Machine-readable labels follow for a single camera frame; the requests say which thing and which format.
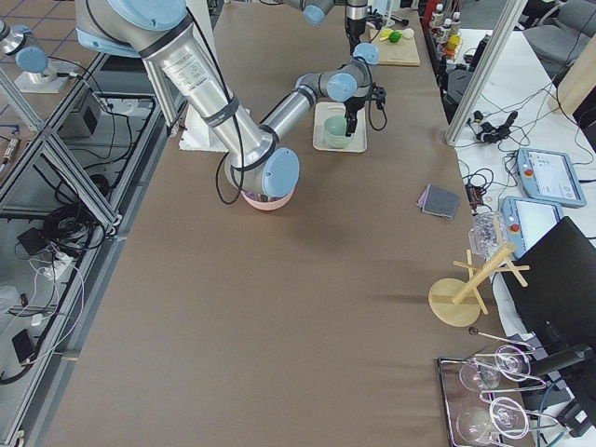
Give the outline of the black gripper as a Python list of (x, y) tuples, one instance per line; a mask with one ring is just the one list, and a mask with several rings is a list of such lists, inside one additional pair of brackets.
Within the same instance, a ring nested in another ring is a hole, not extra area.
[(345, 5), (345, 32), (349, 42), (358, 42), (364, 34), (367, 14), (367, 4)]
[(370, 85), (364, 93), (357, 94), (344, 102), (346, 137), (351, 137), (356, 131), (357, 114), (358, 111), (364, 107), (365, 102), (375, 102), (377, 109), (384, 111), (386, 103), (386, 89), (377, 85)]

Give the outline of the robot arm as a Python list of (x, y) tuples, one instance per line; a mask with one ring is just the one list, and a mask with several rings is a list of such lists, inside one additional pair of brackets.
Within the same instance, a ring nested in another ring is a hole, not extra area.
[(345, 4), (350, 60), (337, 70), (301, 76), (261, 123), (253, 121), (226, 85), (207, 40), (195, 38), (200, 28), (184, 1), (78, 1), (75, 13), (83, 47), (139, 58), (147, 70), (165, 74), (227, 148), (225, 176), (244, 196), (277, 204), (291, 197), (300, 162), (279, 142), (318, 100), (342, 103), (346, 131), (353, 133), (365, 102), (384, 98), (370, 70), (379, 51), (359, 40), (368, 15), (364, 1)]
[(345, 12), (345, 33), (350, 44), (359, 44), (364, 34), (369, 12), (366, 0), (282, 0), (281, 4), (302, 12), (312, 25), (321, 24), (334, 7), (343, 7)]

